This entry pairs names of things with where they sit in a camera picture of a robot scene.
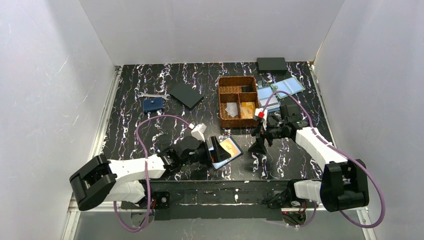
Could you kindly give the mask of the black leather card holder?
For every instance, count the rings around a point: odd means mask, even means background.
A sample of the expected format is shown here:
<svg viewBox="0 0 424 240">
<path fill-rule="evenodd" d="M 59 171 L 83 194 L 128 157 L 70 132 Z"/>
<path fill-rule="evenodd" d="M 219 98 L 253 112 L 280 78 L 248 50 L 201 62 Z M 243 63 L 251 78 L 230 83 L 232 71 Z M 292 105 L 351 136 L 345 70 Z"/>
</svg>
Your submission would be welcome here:
<svg viewBox="0 0 424 240">
<path fill-rule="evenodd" d="M 211 156 L 211 167 L 217 171 L 231 161 L 243 155 L 242 148 L 237 144 L 232 136 L 218 142 L 218 139 L 211 137 L 212 147 L 208 150 Z"/>
</svg>

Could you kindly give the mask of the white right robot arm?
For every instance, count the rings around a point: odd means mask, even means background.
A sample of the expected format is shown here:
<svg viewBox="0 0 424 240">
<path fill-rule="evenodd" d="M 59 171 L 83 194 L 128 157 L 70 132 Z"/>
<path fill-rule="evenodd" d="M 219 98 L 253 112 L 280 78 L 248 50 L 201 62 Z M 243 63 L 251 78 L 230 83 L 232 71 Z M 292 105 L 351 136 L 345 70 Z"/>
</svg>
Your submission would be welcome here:
<svg viewBox="0 0 424 240">
<path fill-rule="evenodd" d="M 323 204 L 329 212 L 367 206 L 370 199 L 364 166 L 357 166 L 333 150 L 333 145 L 317 128 L 311 127 L 301 114 L 289 109 L 286 105 L 281 106 L 280 117 L 267 117 L 268 111 L 263 108 L 255 110 L 253 118 L 258 125 L 251 133 L 255 142 L 248 151 L 264 155 L 267 153 L 265 144 L 271 146 L 274 140 L 292 139 L 315 160 L 322 175 L 320 180 L 290 180 L 277 200 L 281 203 L 309 200 Z"/>
</svg>

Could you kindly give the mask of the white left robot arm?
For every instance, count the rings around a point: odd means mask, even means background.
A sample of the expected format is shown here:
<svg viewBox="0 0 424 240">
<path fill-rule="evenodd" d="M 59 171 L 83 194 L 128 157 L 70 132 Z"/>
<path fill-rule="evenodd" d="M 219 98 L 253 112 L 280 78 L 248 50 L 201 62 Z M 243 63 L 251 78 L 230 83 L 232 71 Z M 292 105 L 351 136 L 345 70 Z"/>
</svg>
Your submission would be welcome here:
<svg viewBox="0 0 424 240">
<path fill-rule="evenodd" d="M 96 208 L 103 202 L 139 203 L 151 190 L 141 181 L 173 175 L 183 166 L 199 163 L 214 167 L 230 159 L 229 147 L 211 137 L 212 146 L 193 136 L 184 137 L 157 154 L 128 160 L 107 159 L 97 155 L 78 169 L 69 182 L 80 211 Z"/>
</svg>

